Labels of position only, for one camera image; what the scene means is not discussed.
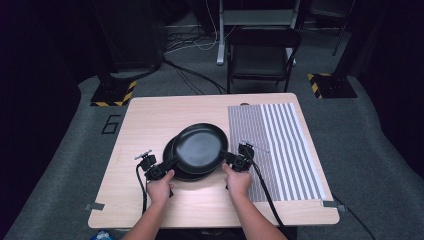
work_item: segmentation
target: person's right hand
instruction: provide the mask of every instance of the person's right hand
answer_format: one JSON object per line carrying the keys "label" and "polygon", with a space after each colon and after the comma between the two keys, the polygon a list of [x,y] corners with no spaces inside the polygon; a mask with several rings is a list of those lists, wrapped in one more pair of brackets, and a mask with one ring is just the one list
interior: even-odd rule
{"label": "person's right hand", "polygon": [[150,181],[147,183],[147,193],[152,200],[152,204],[163,204],[166,206],[169,202],[169,191],[174,187],[170,184],[175,171],[170,170],[162,179]]}
{"label": "person's right hand", "polygon": [[228,175],[224,180],[230,197],[247,197],[250,184],[252,184],[252,175],[249,172],[236,172],[226,163],[222,165],[222,169]]}

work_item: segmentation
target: black and white striped pattern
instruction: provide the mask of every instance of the black and white striped pattern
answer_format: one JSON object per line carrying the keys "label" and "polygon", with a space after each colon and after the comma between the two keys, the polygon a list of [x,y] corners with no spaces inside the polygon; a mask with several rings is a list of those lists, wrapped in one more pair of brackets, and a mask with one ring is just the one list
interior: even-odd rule
{"label": "black and white striped pattern", "polygon": [[[229,106],[228,115],[230,151],[237,153],[243,141],[257,146],[254,161],[274,201],[325,199],[293,103]],[[250,172],[250,199],[266,201],[253,167]]]}

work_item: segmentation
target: wire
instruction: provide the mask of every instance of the wire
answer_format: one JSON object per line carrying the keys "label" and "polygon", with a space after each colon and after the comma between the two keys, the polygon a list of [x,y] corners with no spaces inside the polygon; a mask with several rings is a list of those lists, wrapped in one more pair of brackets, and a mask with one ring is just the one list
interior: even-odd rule
{"label": "wire", "polygon": [[[243,2],[244,0],[240,1],[240,10],[243,9]],[[234,25],[233,28],[231,28],[231,31],[224,37],[224,39],[227,39],[227,37],[230,36],[230,34],[234,31],[235,28],[236,28],[236,25]]]}
{"label": "wire", "polygon": [[143,182],[141,181],[140,173],[138,172],[138,168],[140,168],[140,167],[141,167],[141,165],[138,164],[137,167],[135,168],[135,171],[137,173],[137,178],[138,178],[138,182],[140,183],[141,190],[143,190],[143,210],[142,210],[142,214],[144,214],[144,212],[146,211],[146,206],[147,206],[147,192],[146,192],[146,189],[144,188]]}
{"label": "wire", "polygon": [[333,195],[333,198],[336,199],[341,205],[344,205],[346,207],[346,210],[352,214],[352,216],[359,222],[359,224],[362,225],[362,227],[367,231],[367,233],[370,235],[372,239],[376,239],[374,234],[371,232],[371,230],[365,225],[365,223],[350,209],[348,208],[334,193],[331,193]]}
{"label": "wire", "polygon": [[[187,39],[183,38],[184,35],[193,35],[192,31],[194,31],[194,29],[198,30],[196,37],[187,38]],[[168,41],[170,41],[170,43],[168,43],[166,50],[168,51],[173,50],[175,48],[183,46],[184,44],[193,43],[195,41],[203,41],[205,38],[206,38],[206,35],[200,33],[198,26],[193,27],[187,33],[171,33],[168,35]]]}
{"label": "wire", "polygon": [[215,23],[214,23],[214,21],[212,19],[211,11],[209,9],[208,0],[205,0],[205,3],[206,3],[206,8],[208,9],[209,18],[210,18],[210,20],[212,22],[213,30],[215,32],[215,40],[214,40],[212,46],[210,46],[209,48],[201,48],[201,46],[199,44],[197,44],[197,42],[194,42],[194,44],[196,44],[196,46],[199,47],[203,51],[211,50],[215,46],[215,44],[217,43],[217,40],[218,40],[218,33],[216,31]]}
{"label": "wire", "polygon": [[194,75],[194,76],[197,76],[197,77],[199,77],[199,78],[205,79],[206,81],[208,81],[208,82],[212,83],[212,84],[213,84],[213,85],[214,85],[214,86],[218,89],[219,94],[222,94],[221,89],[222,89],[222,90],[224,90],[225,92],[227,92],[227,89],[225,89],[224,87],[222,87],[221,85],[219,85],[217,82],[213,81],[212,79],[210,79],[210,78],[208,78],[208,77],[206,77],[206,76],[204,76],[204,75],[202,75],[202,74],[200,74],[200,73],[197,73],[197,72],[194,72],[194,71],[192,71],[192,70],[189,70],[189,69],[186,69],[186,68],[180,67],[180,66],[178,66],[178,65],[174,64],[173,62],[171,62],[171,61],[169,61],[169,60],[167,60],[167,59],[165,59],[165,58],[163,59],[163,62],[164,62],[165,64],[168,64],[168,65],[169,65],[169,66],[171,66],[171,67],[174,67],[174,68],[176,68],[176,69],[179,69],[179,70],[184,71],[184,72],[187,72],[187,73],[190,73],[190,74],[192,74],[192,75]]}
{"label": "wire", "polygon": [[131,77],[126,77],[126,78],[117,78],[117,77],[113,77],[112,79],[120,81],[120,82],[130,82],[130,81],[135,81],[144,77],[149,76],[150,74],[156,72],[158,69],[160,68],[160,64],[154,65],[153,67],[149,68],[149,70],[145,73],[140,73]]}
{"label": "wire", "polygon": [[281,230],[281,232],[283,232],[283,234],[284,234],[284,235],[287,237],[287,239],[289,239],[289,240],[292,240],[292,239],[294,240],[294,239],[296,239],[296,238],[295,238],[295,237],[293,237],[293,236],[292,236],[292,234],[288,231],[287,227],[286,227],[286,226],[284,226],[283,222],[282,222],[282,221],[281,221],[281,219],[280,219],[280,216],[278,216],[277,210],[275,209],[274,203],[272,202],[271,195],[269,194],[269,191],[268,191],[268,188],[266,187],[265,181],[264,181],[264,179],[262,178],[262,173],[261,173],[261,170],[259,169],[259,166],[258,166],[255,162],[253,162],[253,159],[252,159],[252,158],[250,158],[250,159],[252,160],[253,168],[255,169],[256,174],[257,174],[257,175],[258,175],[258,177],[259,177],[259,181],[260,181],[260,183],[261,183],[262,189],[263,189],[263,190],[264,190],[264,192],[265,192],[266,199],[268,200],[268,203],[269,203],[269,206],[271,207],[272,213],[274,214],[274,217],[275,217],[275,219],[277,220],[278,225],[280,226],[280,230]]}
{"label": "wire", "polygon": [[177,71],[178,75],[180,75],[180,77],[183,79],[184,83],[191,88],[191,90],[196,94],[199,95],[195,89],[197,89],[197,91],[199,91],[201,94],[205,95],[204,92],[202,92],[202,90],[200,90],[198,87],[196,87],[191,81],[190,79],[178,68],[175,68],[175,71]]}
{"label": "wire", "polygon": [[192,48],[192,47],[199,47],[199,46],[207,46],[207,45],[215,45],[217,42],[213,42],[213,43],[205,43],[205,44],[198,44],[198,45],[191,45],[191,46],[185,46],[185,47],[180,47],[180,48],[177,48],[177,49],[174,49],[174,50],[171,50],[171,51],[168,51],[168,52],[166,52],[165,54],[169,54],[169,53],[172,53],[172,52],[175,52],[175,51],[178,51],[178,50],[182,50],[182,49],[185,49],[185,48]]}

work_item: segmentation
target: power cord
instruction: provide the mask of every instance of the power cord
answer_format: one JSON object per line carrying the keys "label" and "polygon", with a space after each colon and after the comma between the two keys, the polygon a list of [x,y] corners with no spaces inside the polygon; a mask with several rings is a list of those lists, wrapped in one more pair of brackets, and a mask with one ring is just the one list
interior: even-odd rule
{"label": "power cord", "polygon": [[196,85],[194,85],[191,81],[190,81],[190,79],[184,74],[184,72],[182,72],[181,70],[179,70],[179,69],[177,69],[177,68],[175,68],[175,71],[177,71],[177,73],[178,73],[178,75],[180,75],[180,77],[183,79],[183,81],[184,81],[184,83],[196,94],[196,95],[199,95],[197,92],[196,92],[196,90],[197,91],[199,91],[200,92],[200,94],[202,94],[202,95],[205,95],[205,93],[202,91],[202,90],[200,90],[198,87],[196,87]]}
{"label": "power cord", "polygon": [[[168,41],[169,43],[167,44],[166,47],[166,53],[169,52],[173,52],[175,50],[178,50],[179,48],[181,48],[182,46],[184,46],[187,43],[195,43],[195,42],[201,42],[203,40],[205,40],[207,38],[205,33],[201,33],[199,31],[199,26],[195,26],[193,27],[190,31],[186,32],[186,33],[171,33],[168,35]],[[193,30],[197,29],[198,33],[196,34],[195,37],[190,37],[190,38],[183,38],[183,36],[185,35],[194,35]]]}
{"label": "power cord", "polygon": [[262,189],[265,192],[266,199],[268,201],[269,206],[271,207],[271,211],[274,214],[275,219],[278,222],[278,225],[280,226],[281,232],[287,237],[288,240],[294,240],[296,239],[293,237],[293,235],[288,231],[287,227],[284,226],[283,222],[280,219],[280,216],[278,216],[277,210],[275,209],[274,203],[272,202],[271,195],[269,194],[268,188],[266,187],[265,181],[262,177],[261,170],[259,169],[259,166],[252,160],[253,168],[255,169],[256,174],[258,175],[259,181],[261,183]]}
{"label": "power cord", "polygon": [[174,64],[173,62],[171,62],[170,60],[165,59],[165,58],[163,59],[163,62],[164,62],[165,64],[167,64],[167,65],[171,66],[171,67],[174,67],[175,69],[178,69],[179,71],[183,71],[183,72],[186,72],[186,73],[192,74],[192,75],[194,75],[194,76],[196,76],[196,77],[202,78],[202,79],[204,79],[204,80],[206,80],[206,81],[208,81],[208,82],[212,83],[212,84],[213,84],[213,85],[214,85],[214,86],[218,89],[219,94],[222,94],[222,91],[221,91],[221,90],[224,90],[225,92],[227,92],[227,89],[225,89],[224,87],[222,87],[221,85],[219,85],[217,82],[213,81],[212,79],[210,79],[210,78],[208,78],[208,77],[206,77],[206,76],[204,76],[204,75],[202,75],[202,74],[200,74],[200,73],[197,73],[197,72],[194,72],[194,71],[192,71],[192,70],[189,70],[189,69],[186,69],[186,68],[180,67],[180,66],[178,66],[178,65]]}
{"label": "power cord", "polygon": [[137,165],[137,167],[135,168],[135,171],[137,173],[137,178],[138,178],[138,182],[140,183],[141,190],[143,191],[143,210],[142,210],[142,214],[144,214],[144,212],[146,211],[146,206],[147,206],[147,192],[146,192],[146,189],[144,188],[143,181],[141,181],[140,173],[138,172],[138,169],[139,168],[141,168],[141,164],[138,164]]}
{"label": "power cord", "polygon": [[346,211],[348,211],[352,216],[359,222],[359,224],[362,225],[362,227],[367,231],[367,233],[370,235],[370,237],[374,240],[376,240],[374,234],[371,232],[371,230],[365,225],[365,223],[350,209],[348,208],[334,193],[331,193],[333,195],[333,198],[336,199],[337,202],[339,202],[341,205],[345,206]]}
{"label": "power cord", "polygon": [[206,8],[208,10],[209,18],[210,18],[210,20],[212,22],[213,30],[215,32],[215,40],[213,41],[212,46],[210,46],[209,48],[202,48],[199,44],[197,44],[197,42],[194,42],[194,44],[196,44],[196,46],[199,47],[203,51],[211,50],[215,46],[215,44],[217,43],[217,41],[218,41],[218,32],[216,30],[215,23],[214,23],[214,21],[212,19],[211,11],[209,10],[208,0],[205,0],[205,3],[206,3]]}
{"label": "power cord", "polygon": [[132,81],[136,81],[139,80],[141,78],[147,77],[150,74],[156,72],[158,69],[160,68],[160,64],[154,65],[153,67],[149,68],[149,70],[147,70],[147,72],[145,73],[140,73],[131,77],[125,77],[125,78],[117,78],[114,76],[111,76],[112,79],[118,81],[118,82],[132,82]]}

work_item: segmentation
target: black chair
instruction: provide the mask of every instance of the black chair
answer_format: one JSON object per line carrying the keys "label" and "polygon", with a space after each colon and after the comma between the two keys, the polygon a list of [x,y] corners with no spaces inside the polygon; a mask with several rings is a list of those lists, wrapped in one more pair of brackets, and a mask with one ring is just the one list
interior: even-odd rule
{"label": "black chair", "polygon": [[[292,28],[239,27],[227,37],[227,92],[233,79],[285,81],[302,38]],[[286,49],[291,49],[287,56]]]}
{"label": "black chair", "polygon": [[333,51],[335,56],[354,5],[355,0],[304,0],[299,7],[296,29],[302,29],[307,16],[334,21],[340,28],[339,38]]}

